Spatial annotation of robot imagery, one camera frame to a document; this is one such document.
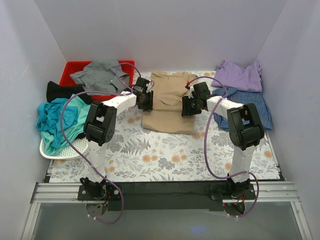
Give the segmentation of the beige polo shirt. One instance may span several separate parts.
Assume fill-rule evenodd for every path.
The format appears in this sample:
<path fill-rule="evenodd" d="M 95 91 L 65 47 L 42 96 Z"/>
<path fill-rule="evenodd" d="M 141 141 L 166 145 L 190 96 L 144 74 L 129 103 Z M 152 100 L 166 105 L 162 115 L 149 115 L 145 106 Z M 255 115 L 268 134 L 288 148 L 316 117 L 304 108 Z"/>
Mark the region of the beige polo shirt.
<path fill-rule="evenodd" d="M 195 78 L 188 72 L 152 72 L 153 109 L 142 113 L 141 126 L 162 133 L 192 135 L 195 117 L 182 117 L 182 97 L 189 95 L 186 85 Z"/>

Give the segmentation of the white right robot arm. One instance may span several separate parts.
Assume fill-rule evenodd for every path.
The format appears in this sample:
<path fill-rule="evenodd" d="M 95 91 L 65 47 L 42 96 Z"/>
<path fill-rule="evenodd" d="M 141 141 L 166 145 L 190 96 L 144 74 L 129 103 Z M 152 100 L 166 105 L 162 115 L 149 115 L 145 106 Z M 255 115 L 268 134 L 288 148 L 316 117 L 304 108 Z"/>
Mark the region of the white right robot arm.
<path fill-rule="evenodd" d="M 182 97 L 182 117 L 199 115 L 202 111 L 210 112 L 204 136 L 204 160 L 209 173 L 219 180 L 227 180 L 227 195 L 237 199 L 245 192 L 243 184 L 250 182 L 253 153 L 264 138 L 265 130 L 258 110 L 253 103 L 241 104 L 227 99 L 228 90 L 223 87 L 224 95 L 212 94 L 205 82 L 192 84 L 185 88 L 188 96 Z M 232 166 L 227 176 L 215 175 L 209 166 L 207 138 L 213 115 L 217 114 L 228 122 L 228 134 L 233 144 Z"/>

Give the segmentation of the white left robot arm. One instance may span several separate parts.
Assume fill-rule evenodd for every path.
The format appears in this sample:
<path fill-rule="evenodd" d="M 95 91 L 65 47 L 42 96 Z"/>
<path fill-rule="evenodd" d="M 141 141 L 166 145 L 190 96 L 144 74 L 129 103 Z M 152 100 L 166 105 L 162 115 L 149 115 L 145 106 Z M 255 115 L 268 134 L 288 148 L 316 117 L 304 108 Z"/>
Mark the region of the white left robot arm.
<path fill-rule="evenodd" d="M 154 81 L 138 77 L 132 91 L 123 91 L 120 95 L 104 101 L 94 101 L 89 109 L 84 133 L 88 140 L 88 160 L 90 171 L 88 178 L 99 182 L 105 176 L 107 143 L 115 134 L 117 116 L 129 108 L 137 106 L 140 110 L 153 109 L 152 87 Z"/>

